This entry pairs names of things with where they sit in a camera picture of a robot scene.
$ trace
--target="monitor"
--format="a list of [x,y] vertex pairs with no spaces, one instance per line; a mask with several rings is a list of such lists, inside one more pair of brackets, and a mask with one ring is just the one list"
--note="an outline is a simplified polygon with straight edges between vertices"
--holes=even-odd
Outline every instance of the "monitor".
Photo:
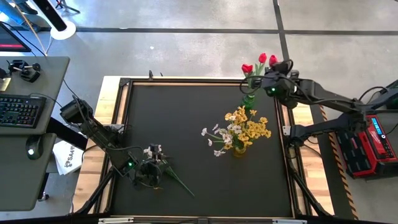
[[0,52],[31,52],[31,49],[0,22]]

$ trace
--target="computer mouse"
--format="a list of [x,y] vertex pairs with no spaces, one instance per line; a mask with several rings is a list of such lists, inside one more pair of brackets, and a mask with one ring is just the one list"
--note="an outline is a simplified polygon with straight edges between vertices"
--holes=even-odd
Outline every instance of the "computer mouse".
[[30,136],[26,140],[26,153],[29,159],[35,160],[43,154],[43,143],[41,135]]

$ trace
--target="black keyboard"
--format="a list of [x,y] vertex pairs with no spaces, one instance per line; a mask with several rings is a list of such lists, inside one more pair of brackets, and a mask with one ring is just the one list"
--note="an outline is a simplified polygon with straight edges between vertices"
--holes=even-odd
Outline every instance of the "black keyboard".
[[45,97],[0,94],[0,126],[36,128]]

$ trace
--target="glass vase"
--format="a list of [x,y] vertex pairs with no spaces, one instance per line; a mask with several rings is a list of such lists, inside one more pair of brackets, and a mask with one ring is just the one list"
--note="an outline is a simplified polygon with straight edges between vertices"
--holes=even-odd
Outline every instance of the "glass vase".
[[254,107],[254,95],[244,95],[242,99],[242,106],[246,111],[253,109]]
[[246,152],[246,147],[235,146],[233,155],[234,155],[234,157],[241,158],[244,156],[245,152]]

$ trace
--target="gray floor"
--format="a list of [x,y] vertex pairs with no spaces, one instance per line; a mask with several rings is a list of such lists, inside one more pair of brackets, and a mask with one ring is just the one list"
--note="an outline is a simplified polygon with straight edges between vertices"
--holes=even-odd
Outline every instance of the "gray floor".
[[[272,0],[67,3],[81,14],[59,13],[78,27],[277,29]],[[398,2],[394,0],[280,0],[279,6],[287,30],[398,30]],[[30,32],[23,35],[38,44]],[[39,37],[47,46],[49,33]],[[286,39],[300,76],[315,79],[328,90],[358,97],[371,86],[397,79],[396,34],[286,35]],[[78,32],[68,40],[54,41],[49,55],[71,58],[65,79],[95,108],[105,75],[141,76],[151,69],[165,76],[240,77],[241,64],[255,62],[260,52],[282,58],[279,35]],[[64,105],[71,99],[63,86],[57,100]],[[333,110],[327,114],[329,118],[339,115]],[[57,110],[53,116],[59,119]],[[31,212],[0,213],[0,220],[68,213],[76,177],[51,175],[47,191],[53,200],[38,203]],[[360,219],[397,223],[398,178],[348,180]]]

